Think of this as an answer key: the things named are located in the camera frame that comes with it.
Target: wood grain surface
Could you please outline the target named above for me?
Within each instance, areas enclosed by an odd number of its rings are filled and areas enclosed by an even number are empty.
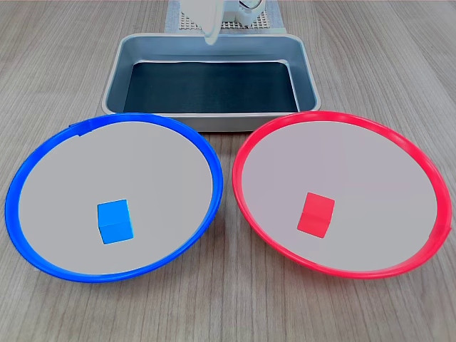
[[[456,3],[281,1],[309,54],[322,109],[404,134],[456,199]],[[163,32],[164,1],[0,2],[0,196],[42,142],[102,115],[121,38]],[[237,208],[231,171],[247,135],[205,135],[225,191],[179,259],[113,284],[33,268],[0,223],[0,341],[456,341],[456,236],[392,279],[310,271],[266,245]]]

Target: black tray bottom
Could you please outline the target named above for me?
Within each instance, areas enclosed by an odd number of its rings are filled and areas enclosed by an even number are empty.
[[[124,113],[294,113],[288,68],[271,63],[138,63]]]

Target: blue rim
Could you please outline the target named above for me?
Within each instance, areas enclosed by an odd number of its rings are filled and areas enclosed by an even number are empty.
[[[54,266],[50,262],[43,259],[38,253],[36,253],[33,250],[33,248],[27,242],[24,233],[22,232],[21,223],[19,221],[19,200],[26,178],[28,177],[32,169],[35,167],[35,165],[38,164],[40,159],[43,158],[54,147],[61,144],[63,141],[71,137],[74,137],[75,135],[85,135],[86,133],[89,133],[92,130],[96,130],[97,128],[101,128],[106,125],[127,121],[152,123],[155,125],[160,125],[169,128],[177,133],[180,133],[188,140],[190,140],[196,147],[198,147],[198,149],[206,158],[206,161],[209,164],[209,168],[212,173],[212,198],[206,216],[204,217],[198,230],[192,235],[192,237],[190,237],[190,239],[187,242],[185,242],[185,244],[183,244],[179,249],[175,250],[173,253],[169,254],[165,258],[149,266],[144,266],[139,269],[134,269],[132,271],[117,274],[101,275],[75,273]],[[46,272],[47,274],[50,274],[51,276],[56,276],[58,278],[65,280],[79,281],[85,283],[103,283],[109,281],[119,281],[140,276],[142,274],[158,269],[159,267],[164,266],[172,260],[178,258],[178,256],[187,251],[187,249],[189,249],[206,232],[207,228],[212,223],[212,220],[214,219],[219,209],[220,202],[222,201],[222,193],[223,172],[219,158],[217,157],[215,151],[212,149],[211,145],[197,131],[176,120],[153,114],[127,113],[104,115],[71,125],[69,128],[54,135],[52,138],[43,143],[26,159],[26,161],[22,164],[22,166],[19,168],[18,172],[14,176],[14,179],[9,187],[8,194],[6,195],[6,229],[8,230],[8,234],[11,238],[11,241],[13,242],[18,252],[30,264],[34,265],[37,269],[40,269],[41,271]]]

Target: white robot part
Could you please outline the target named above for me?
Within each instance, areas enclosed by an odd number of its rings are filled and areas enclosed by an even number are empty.
[[[203,31],[206,43],[215,44],[222,22],[250,26],[264,11],[266,0],[180,0],[181,12]]]

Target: metal tray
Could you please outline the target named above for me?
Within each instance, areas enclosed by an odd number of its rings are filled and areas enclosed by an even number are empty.
[[[102,102],[107,114],[153,113],[200,132],[249,132],[319,107],[304,45],[288,34],[221,35],[213,46],[194,34],[127,36]]]

